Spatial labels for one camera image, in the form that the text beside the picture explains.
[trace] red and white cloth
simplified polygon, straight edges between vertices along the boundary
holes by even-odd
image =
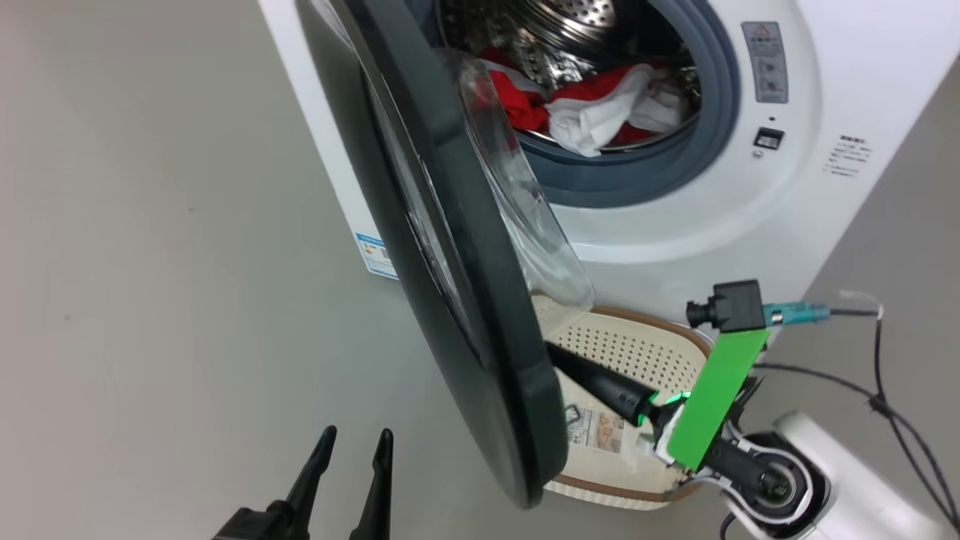
[[[628,144],[681,124],[685,101],[649,64],[600,73],[552,95],[496,52],[481,55],[511,126],[550,134],[566,150],[589,158],[611,144]]]

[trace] cable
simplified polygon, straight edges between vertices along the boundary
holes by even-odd
[[[908,431],[910,431],[910,434],[912,434],[913,437],[917,440],[917,444],[920,445],[920,448],[924,452],[926,459],[929,461],[930,468],[933,469],[934,475],[938,479],[943,478],[943,471],[940,468],[940,463],[937,461],[937,458],[933,455],[933,452],[930,450],[930,446],[926,443],[926,440],[924,440],[924,438],[920,435],[917,429],[914,428],[912,424],[910,424],[905,418],[903,418],[903,416],[901,416],[898,412],[896,412],[892,407],[890,407],[890,405],[887,404],[886,401],[880,399],[878,395],[873,394],[872,392],[870,392],[870,390],[867,390],[862,386],[854,384],[848,380],[841,379],[829,373],[823,373],[820,371],[816,371],[816,370],[812,370],[812,369],[808,369],[800,366],[791,366],[791,365],[777,364],[777,363],[759,363],[759,364],[755,364],[754,367],[756,369],[772,369],[772,370],[779,370],[779,371],[788,371],[792,373],[800,373],[803,375],[808,375],[808,376],[816,377],[819,379],[830,380],[836,384],[839,384],[841,386],[848,388],[849,390],[852,390],[853,392],[856,392],[858,394],[861,394],[867,397],[867,399],[870,400],[870,405],[871,407],[874,408],[874,410],[884,415],[885,417],[889,418],[891,422],[895,420],[897,422],[900,422],[901,426],[903,426]],[[908,458],[911,459],[911,463],[916,462],[915,459],[912,459],[912,454],[909,454]],[[945,486],[945,492],[948,495],[948,501],[952,500],[952,494],[950,493],[946,480],[943,482],[943,485]],[[931,496],[938,503],[940,502],[937,496],[935,495],[935,493],[932,492],[932,490],[931,490]],[[952,528],[958,534],[960,534],[960,524],[957,524],[957,521],[952,519],[949,515],[947,515],[947,518]]]
[[[723,519],[723,523],[720,524],[720,540],[727,540],[727,529],[734,521],[736,521],[736,516],[733,515],[733,512],[727,514],[727,517]]]
[[[882,307],[880,307],[880,310],[831,309],[830,315],[875,317],[876,327],[874,330],[874,378],[876,380],[876,400],[884,402],[885,404],[887,404],[887,406],[889,406],[886,392],[883,389],[883,377],[880,371],[880,338],[883,332]],[[893,430],[894,435],[897,437],[897,442],[900,444],[900,449],[903,450],[903,454],[906,456],[906,459],[910,463],[910,466],[913,468],[913,471],[917,474],[917,478],[919,478],[920,482],[924,485],[924,489],[926,489],[926,492],[937,504],[937,507],[940,508],[940,511],[944,514],[947,520],[950,521],[950,523],[955,528],[960,526],[960,522],[958,522],[957,520],[956,502],[953,499],[953,495],[950,493],[949,486],[947,485],[947,480],[944,478],[942,471],[940,471],[939,468],[934,468],[933,474],[936,477],[937,483],[940,485],[940,488],[947,499],[946,503],[944,503],[944,500],[941,499],[940,495],[930,484],[930,479],[927,477],[924,470],[920,467],[920,464],[917,462],[917,457],[914,456],[913,452],[910,450],[909,445],[907,445],[906,439],[903,437],[903,432],[900,430],[900,426],[897,425],[897,421],[889,416],[887,416],[887,420],[889,420],[890,428]]]

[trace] beige plastic basket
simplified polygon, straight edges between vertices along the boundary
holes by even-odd
[[[607,307],[595,308],[551,341],[657,388],[657,405],[693,388],[710,351],[707,341],[688,328]],[[577,406],[580,420],[568,428],[566,467],[547,489],[632,510],[657,509],[693,491],[671,495],[683,473],[637,446],[642,433],[653,431],[649,423],[625,425],[567,376],[558,375],[564,402]]]

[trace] gray floor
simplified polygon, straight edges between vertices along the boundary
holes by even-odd
[[[709,490],[655,513],[509,505],[402,291],[363,270],[252,0],[83,4],[0,5],[8,536],[209,537],[283,495],[335,423],[316,538],[355,525],[383,426],[394,538],[715,538],[725,512]],[[954,70],[810,298],[886,303],[891,400],[960,485],[958,92]],[[855,321],[798,329],[770,359],[869,384],[870,338]],[[791,408],[931,507],[861,399],[776,375],[747,424]]]

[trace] label in basket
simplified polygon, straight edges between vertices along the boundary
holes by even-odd
[[[623,419],[609,412],[581,406],[567,409],[566,442],[620,454]]]

